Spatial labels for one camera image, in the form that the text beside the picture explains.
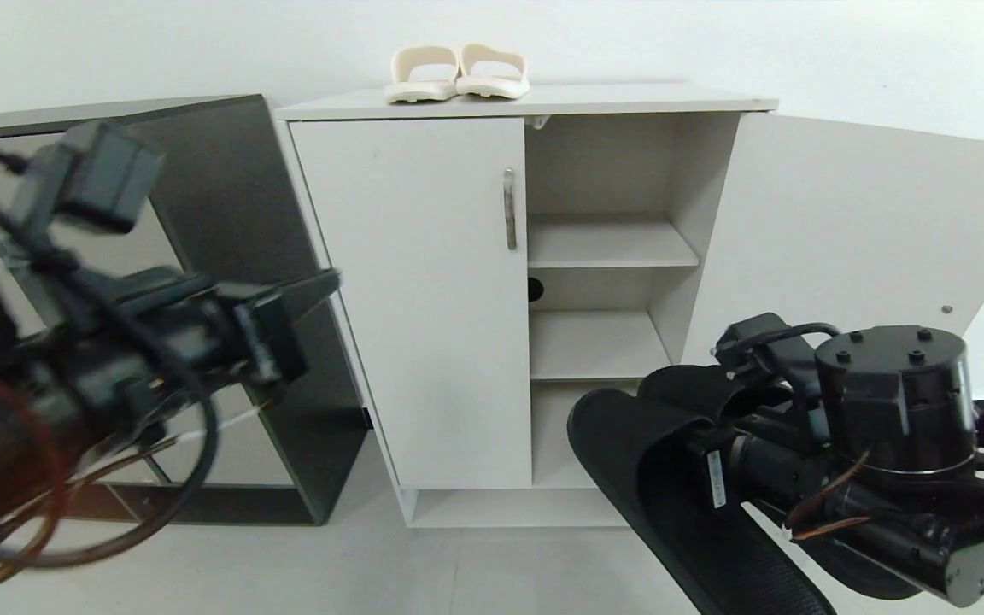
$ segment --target cabinet hole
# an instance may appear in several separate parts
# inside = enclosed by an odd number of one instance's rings
[[[530,303],[534,303],[536,300],[542,299],[546,293],[546,285],[542,284],[538,278],[527,278],[526,291],[527,295],[530,296]]]

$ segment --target cream slide sandal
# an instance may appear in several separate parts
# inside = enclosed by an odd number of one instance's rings
[[[473,68],[481,62],[499,62],[518,70],[517,75],[477,75]],[[517,98],[530,92],[526,78],[526,58],[507,51],[493,50],[488,45],[471,43],[461,48],[461,77],[457,90],[460,94],[478,94],[481,97]]]
[[[394,54],[393,63],[394,82],[385,89],[388,102],[445,101],[458,94],[454,87],[458,78],[458,55],[449,47],[406,47]],[[413,71],[418,67],[436,65],[443,66],[444,77],[413,79]]]

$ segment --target shoe cabinet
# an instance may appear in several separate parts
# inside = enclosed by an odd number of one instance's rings
[[[621,525],[571,454],[571,405],[712,362],[736,320],[964,332],[984,143],[776,106],[676,83],[278,109],[410,525]]]

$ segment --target white wall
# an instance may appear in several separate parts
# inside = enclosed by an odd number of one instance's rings
[[[402,45],[523,51],[531,80],[692,79],[781,113],[984,139],[984,3],[0,0],[0,110],[388,78]],[[984,395],[984,308],[968,334]]]

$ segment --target black motor housing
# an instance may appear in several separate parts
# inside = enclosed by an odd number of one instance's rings
[[[836,450],[849,460],[868,452],[863,480],[973,475],[975,413],[959,336],[875,327],[831,338],[815,361]]]

